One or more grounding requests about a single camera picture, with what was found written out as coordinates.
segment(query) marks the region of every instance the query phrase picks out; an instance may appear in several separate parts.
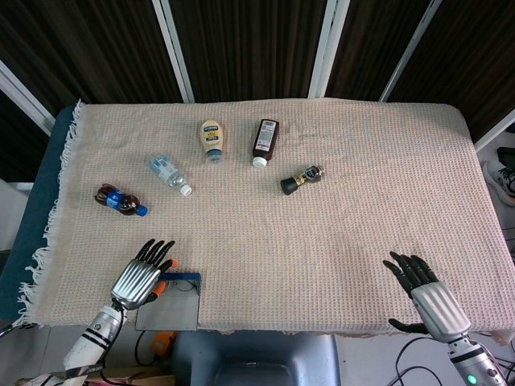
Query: dark brown bottle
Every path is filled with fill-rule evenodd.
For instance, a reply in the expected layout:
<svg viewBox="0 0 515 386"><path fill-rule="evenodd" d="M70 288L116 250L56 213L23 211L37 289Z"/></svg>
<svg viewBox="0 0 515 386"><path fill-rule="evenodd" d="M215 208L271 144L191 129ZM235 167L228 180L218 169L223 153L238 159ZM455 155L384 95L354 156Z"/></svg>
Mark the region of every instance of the dark brown bottle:
<svg viewBox="0 0 515 386"><path fill-rule="evenodd" d="M95 201L106 207L116 209L126 216L144 216L147 213L146 207L139 204L135 195L126 195L113 185L104 183L95 195Z"/></svg>
<svg viewBox="0 0 515 386"><path fill-rule="evenodd" d="M262 119L252 149L252 164L255 167L265 167L272 159L275 142L279 134L279 122L271 119Z"/></svg>

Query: bottle label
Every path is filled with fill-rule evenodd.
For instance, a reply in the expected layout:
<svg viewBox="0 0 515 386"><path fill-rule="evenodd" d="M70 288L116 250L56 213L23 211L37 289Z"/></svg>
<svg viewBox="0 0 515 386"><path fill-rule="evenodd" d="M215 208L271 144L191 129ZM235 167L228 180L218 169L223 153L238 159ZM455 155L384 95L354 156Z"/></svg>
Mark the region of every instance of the bottle label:
<svg viewBox="0 0 515 386"><path fill-rule="evenodd" d="M152 170L165 183L173 174L179 171L179 169L171 164L170 159L165 155L160 155L152 161Z"/></svg>
<svg viewBox="0 0 515 386"><path fill-rule="evenodd" d="M113 189L108 193L105 205L112 209L118 209L120 207L120 202L122 201L122 196L123 194L120 191L115 191Z"/></svg>
<svg viewBox="0 0 515 386"><path fill-rule="evenodd" d="M204 138L206 142L218 141L220 139L220 136L218 135L218 126L204 127Z"/></svg>
<svg viewBox="0 0 515 386"><path fill-rule="evenodd" d="M257 137L256 150L270 151L272 138L274 137L275 122L263 121Z"/></svg>

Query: beige tablecloth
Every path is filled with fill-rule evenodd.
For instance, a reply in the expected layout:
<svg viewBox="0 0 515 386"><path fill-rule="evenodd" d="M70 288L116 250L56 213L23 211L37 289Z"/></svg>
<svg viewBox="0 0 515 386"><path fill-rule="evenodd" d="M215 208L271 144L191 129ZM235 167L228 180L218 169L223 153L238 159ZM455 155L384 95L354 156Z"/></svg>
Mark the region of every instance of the beige tablecloth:
<svg viewBox="0 0 515 386"><path fill-rule="evenodd" d="M225 129L225 160L207 164L203 120ZM262 118L279 121L274 157L252 166ZM189 198L146 165L168 154ZM390 250L425 258L474 330L515 328L515 269L461 114L447 105L337 99L206 105L83 105L63 156L48 248L24 320L85 324L109 302L150 238L176 240L179 270L200 272L199 328L391 331L417 322L383 265ZM322 182L285 196L279 181L320 164ZM93 200L102 183L140 198L125 217Z"/></svg>

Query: water bottle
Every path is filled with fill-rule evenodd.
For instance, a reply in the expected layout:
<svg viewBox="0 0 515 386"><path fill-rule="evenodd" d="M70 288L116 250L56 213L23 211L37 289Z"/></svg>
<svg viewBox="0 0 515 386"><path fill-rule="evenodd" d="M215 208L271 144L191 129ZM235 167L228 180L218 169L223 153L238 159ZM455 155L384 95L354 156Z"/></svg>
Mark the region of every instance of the water bottle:
<svg viewBox="0 0 515 386"><path fill-rule="evenodd" d="M97 191L95 201L105 207L116 209L126 216L144 216L147 213L146 207L139 204L138 197L135 195L126 195L108 183L104 183Z"/></svg>
<svg viewBox="0 0 515 386"><path fill-rule="evenodd" d="M188 197L192 193L192 187L187 184L186 176L179 171L177 166L171 163L166 155L153 157L148 162L148 166L165 184L179 190L184 197Z"/></svg>

